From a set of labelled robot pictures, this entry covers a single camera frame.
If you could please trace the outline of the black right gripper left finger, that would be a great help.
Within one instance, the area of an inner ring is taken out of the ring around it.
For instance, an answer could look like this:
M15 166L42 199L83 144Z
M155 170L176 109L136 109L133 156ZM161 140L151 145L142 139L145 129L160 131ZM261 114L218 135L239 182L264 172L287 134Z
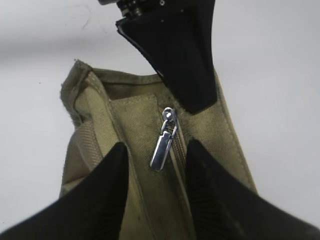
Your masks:
M127 147L116 143L70 192L1 233L2 240L118 240L129 188Z

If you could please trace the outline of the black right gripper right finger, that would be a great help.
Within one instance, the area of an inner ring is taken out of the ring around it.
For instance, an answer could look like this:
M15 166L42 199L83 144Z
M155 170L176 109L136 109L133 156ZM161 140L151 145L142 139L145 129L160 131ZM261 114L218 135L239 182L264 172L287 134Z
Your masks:
M320 230L267 202L193 139L186 188L198 240L318 240Z

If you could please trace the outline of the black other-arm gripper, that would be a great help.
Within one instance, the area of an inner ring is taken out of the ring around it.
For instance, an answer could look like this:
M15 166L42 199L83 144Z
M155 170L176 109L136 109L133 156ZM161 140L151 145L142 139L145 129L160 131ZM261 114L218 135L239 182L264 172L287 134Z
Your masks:
M212 57L213 0L98 0L116 4L117 30L150 63L185 110L217 102Z

